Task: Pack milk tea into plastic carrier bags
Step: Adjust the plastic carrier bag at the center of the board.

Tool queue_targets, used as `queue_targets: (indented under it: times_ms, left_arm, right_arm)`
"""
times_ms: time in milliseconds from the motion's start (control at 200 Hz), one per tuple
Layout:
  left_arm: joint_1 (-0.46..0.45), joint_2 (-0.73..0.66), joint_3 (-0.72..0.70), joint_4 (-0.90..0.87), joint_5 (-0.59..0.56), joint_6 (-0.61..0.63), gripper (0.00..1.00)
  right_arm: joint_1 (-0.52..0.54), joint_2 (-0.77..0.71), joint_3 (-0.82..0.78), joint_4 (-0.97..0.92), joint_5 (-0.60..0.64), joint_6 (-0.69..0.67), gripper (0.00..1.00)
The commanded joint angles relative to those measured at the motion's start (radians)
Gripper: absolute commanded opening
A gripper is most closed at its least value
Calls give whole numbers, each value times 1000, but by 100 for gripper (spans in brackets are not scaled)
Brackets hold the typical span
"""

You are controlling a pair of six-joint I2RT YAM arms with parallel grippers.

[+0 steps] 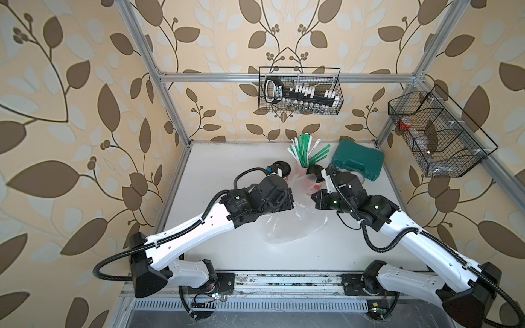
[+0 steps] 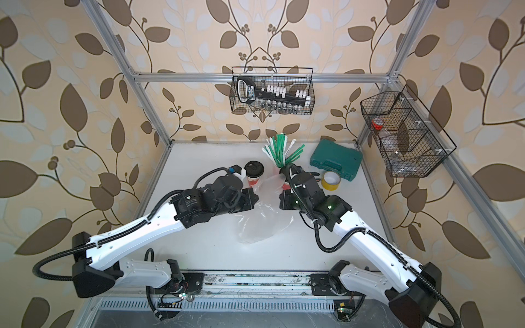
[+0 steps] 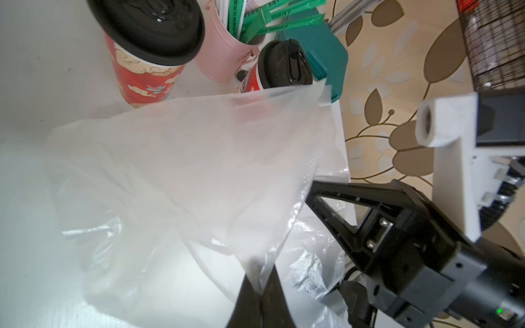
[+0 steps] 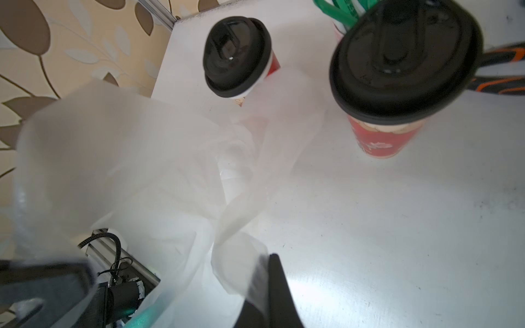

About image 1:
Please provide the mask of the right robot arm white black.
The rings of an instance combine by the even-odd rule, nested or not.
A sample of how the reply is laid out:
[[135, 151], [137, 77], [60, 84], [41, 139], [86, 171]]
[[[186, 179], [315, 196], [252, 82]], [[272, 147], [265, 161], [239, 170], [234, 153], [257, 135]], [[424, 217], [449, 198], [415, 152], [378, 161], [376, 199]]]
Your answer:
[[501, 297], [524, 326], [524, 312], [500, 286], [501, 270], [490, 262], [479, 264], [467, 258], [419, 226], [394, 202], [381, 195], [368, 195], [359, 178], [334, 165], [321, 170], [326, 187], [313, 194], [318, 210], [347, 213], [359, 223], [367, 246], [385, 254], [401, 245], [425, 263], [431, 275], [408, 271], [375, 260], [362, 274], [371, 294], [380, 289], [409, 295], [445, 311], [462, 327], [501, 324], [488, 318], [494, 300]]

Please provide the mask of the red paper cup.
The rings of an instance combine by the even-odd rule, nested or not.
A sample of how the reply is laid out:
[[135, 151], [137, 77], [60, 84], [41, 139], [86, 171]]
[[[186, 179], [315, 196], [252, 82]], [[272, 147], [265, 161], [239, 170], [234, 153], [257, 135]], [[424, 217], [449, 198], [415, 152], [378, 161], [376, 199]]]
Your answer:
[[319, 164], [310, 166], [306, 171], [306, 177], [311, 180], [309, 187], [307, 188], [306, 193], [308, 195], [313, 195], [322, 189], [322, 186], [325, 182], [322, 172], [324, 168]]

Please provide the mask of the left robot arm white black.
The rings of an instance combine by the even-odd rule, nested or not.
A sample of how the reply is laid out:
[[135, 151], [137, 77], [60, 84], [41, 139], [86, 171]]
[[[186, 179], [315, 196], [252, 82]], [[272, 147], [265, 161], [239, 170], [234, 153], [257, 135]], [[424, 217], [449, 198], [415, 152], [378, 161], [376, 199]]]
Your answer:
[[138, 232], [129, 238], [129, 250], [110, 256], [95, 265], [93, 276], [105, 281], [132, 282], [135, 297], [154, 295], [169, 282], [179, 289], [180, 301], [194, 320], [202, 319], [185, 300], [184, 288], [198, 295], [211, 294], [217, 300], [219, 278], [210, 260], [185, 261], [183, 255], [195, 246], [230, 232], [259, 217], [292, 210], [293, 195], [286, 178], [291, 167], [284, 161], [259, 168], [264, 179], [258, 184], [240, 188], [238, 182], [255, 168], [248, 169], [233, 181], [232, 189], [217, 192], [200, 215], [175, 228], [155, 235]]

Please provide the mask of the clear plastic carrier bag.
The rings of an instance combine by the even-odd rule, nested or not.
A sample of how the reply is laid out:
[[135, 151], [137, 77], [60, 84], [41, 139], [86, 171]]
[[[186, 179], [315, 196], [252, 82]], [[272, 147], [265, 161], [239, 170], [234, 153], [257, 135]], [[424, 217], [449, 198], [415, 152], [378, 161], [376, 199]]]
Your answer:
[[328, 215], [315, 208], [315, 202], [308, 195], [307, 188], [311, 180], [306, 176], [294, 176], [288, 185], [294, 198], [292, 210], [263, 215], [262, 236], [267, 243], [283, 244], [303, 239], [323, 228], [328, 222]]

